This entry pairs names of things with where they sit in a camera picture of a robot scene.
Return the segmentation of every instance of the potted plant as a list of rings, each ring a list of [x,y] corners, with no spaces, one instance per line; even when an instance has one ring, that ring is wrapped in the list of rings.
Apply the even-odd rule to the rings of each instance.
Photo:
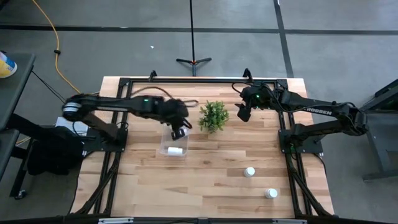
[[[223,131],[223,126],[229,118],[228,111],[224,109],[223,102],[207,101],[205,108],[200,107],[203,117],[199,119],[200,131],[207,130],[210,134],[218,129]]]

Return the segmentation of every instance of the cart wheel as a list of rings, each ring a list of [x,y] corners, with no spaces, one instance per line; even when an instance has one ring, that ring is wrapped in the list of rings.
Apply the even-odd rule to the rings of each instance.
[[[26,195],[27,195],[27,193],[26,193],[25,190],[20,190],[19,193],[18,193],[18,196],[15,196],[14,199],[15,200],[20,200],[20,199],[26,197]]]

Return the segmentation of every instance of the small white cup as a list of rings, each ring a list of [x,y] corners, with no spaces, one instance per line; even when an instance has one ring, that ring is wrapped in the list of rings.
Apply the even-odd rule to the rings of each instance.
[[[243,174],[245,177],[252,177],[256,171],[253,167],[248,167],[244,170]]]
[[[278,191],[276,189],[268,189],[265,191],[266,198],[274,199],[278,196]]]

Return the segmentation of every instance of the wooden tabletop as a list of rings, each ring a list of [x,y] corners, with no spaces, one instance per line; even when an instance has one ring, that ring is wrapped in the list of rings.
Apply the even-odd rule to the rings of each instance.
[[[303,79],[287,80],[290,91],[307,97]],[[116,96],[118,83],[119,77],[104,77],[100,95]],[[242,122],[234,105],[241,99],[231,84],[226,83],[135,83],[133,91],[145,86],[159,86],[175,98],[198,100],[200,106],[206,100],[222,101],[229,111],[229,121],[224,131],[207,134],[198,127],[200,107],[189,108],[193,129],[188,154],[178,158],[159,154],[162,137],[159,122],[129,114],[129,137],[119,167],[112,216],[294,217],[285,157],[277,139],[280,126],[275,111],[253,110],[250,121]],[[159,90],[142,94],[164,95]],[[111,121],[110,112],[97,111],[96,115],[105,122]],[[313,123],[310,113],[298,112],[294,118],[296,123]],[[83,161],[72,211],[78,210],[97,187],[103,156],[103,152],[96,152]],[[303,154],[303,164],[309,189],[333,213],[321,162],[314,155]],[[246,167],[256,169],[254,177],[243,176]],[[264,191],[269,188],[277,189],[279,196],[265,198]],[[298,196],[304,211],[300,190]]]

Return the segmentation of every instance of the clear plastic container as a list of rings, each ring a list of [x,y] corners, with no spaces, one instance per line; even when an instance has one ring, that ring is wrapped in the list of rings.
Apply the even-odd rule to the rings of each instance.
[[[173,141],[171,126],[163,125],[162,142],[160,143],[159,152],[166,156],[183,157],[188,152],[188,139],[190,130],[183,127],[185,136]]]

